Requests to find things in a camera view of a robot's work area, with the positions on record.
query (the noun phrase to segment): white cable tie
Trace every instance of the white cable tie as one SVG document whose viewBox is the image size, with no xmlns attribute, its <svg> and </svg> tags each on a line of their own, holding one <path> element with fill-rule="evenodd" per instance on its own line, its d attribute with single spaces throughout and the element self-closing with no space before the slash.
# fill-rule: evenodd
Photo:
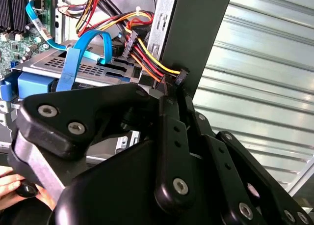
<svg viewBox="0 0 314 225">
<path fill-rule="evenodd" d="M 139 16 L 139 11 L 141 10 L 141 7 L 137 6 L 136 7 L 136 15 Z"/>
</svg>

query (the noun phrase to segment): motherboard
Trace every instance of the motherboard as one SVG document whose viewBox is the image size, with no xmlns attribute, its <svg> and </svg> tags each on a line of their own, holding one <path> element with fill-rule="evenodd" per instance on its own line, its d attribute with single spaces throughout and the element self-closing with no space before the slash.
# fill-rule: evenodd
<svg viewBox="0 0 314 225">
<path fill-rule="evenodd" d="M 0 73 L 7 74 L 19 63 L 49 49 L 26 14 L 30 0 L 0 0 Z M 52 30 L 52 0 L 35 0 L 38 18 Z"/>
</svg>

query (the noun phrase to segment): black metal beam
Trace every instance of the black metal beam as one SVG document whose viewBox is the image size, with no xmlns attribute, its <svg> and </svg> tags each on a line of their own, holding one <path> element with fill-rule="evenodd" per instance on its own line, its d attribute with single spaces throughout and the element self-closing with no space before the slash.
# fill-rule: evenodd
<svg viewBox="0 0 314 225">
<path fill-rule="evenodd" d="M 162 63 L 186 67 L 187 93 L 194 96 L 229 0 L 177 0 Z"/>
</svg>

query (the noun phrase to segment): blue plastic tab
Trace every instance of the blue plastic tab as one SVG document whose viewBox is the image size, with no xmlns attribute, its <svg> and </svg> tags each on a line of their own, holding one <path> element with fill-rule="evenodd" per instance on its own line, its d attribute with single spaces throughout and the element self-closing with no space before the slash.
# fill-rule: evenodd
<svg viewBox="0 0 314 225">
<path fill-rule="evenodd" d="M 1 99 L 4 101 L 12 101 L 13 99 L 13 91 L 12 84 L 8 81 L 1 81 L 0 83 L 0 95 Z"/>
<path fill-rule="evenodd" d="M 18 78 L 19 97 L 48 93 L 54 78 L 23 72 Z"/>
</svg>

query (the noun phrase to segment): corrugated metal panel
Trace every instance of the corrugated metal panel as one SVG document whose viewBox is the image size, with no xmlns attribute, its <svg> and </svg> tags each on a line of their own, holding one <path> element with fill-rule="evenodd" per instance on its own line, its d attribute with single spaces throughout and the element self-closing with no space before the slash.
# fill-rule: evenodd
<svg viewBox="0 0 314 225">
<path fill-rule="evenodd" d="M 194 97 L 284 188 L 314 154 L 310 0 L 231 0 Z"/>
</svg>

